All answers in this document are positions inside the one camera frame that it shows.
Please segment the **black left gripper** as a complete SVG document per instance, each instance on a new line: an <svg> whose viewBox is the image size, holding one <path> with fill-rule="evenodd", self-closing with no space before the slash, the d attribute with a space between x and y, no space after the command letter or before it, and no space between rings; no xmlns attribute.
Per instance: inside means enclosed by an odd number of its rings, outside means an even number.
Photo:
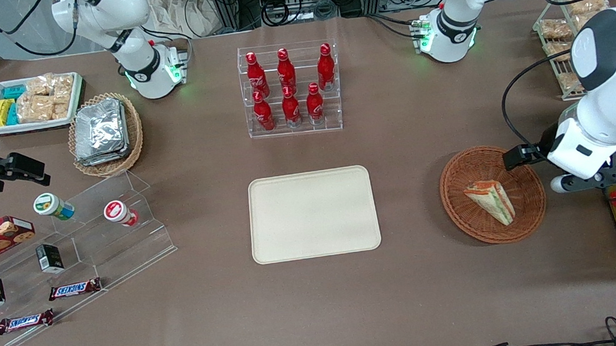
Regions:
<svg viewBox="0 0 616 346"><path fill-rule="evenodd" d="M531 166L546 160L554 148L557 138L558 123L551 124L542 132L536 144L520 144L503 154L503 164L506 171L512 171L521 166Z"/></svg>

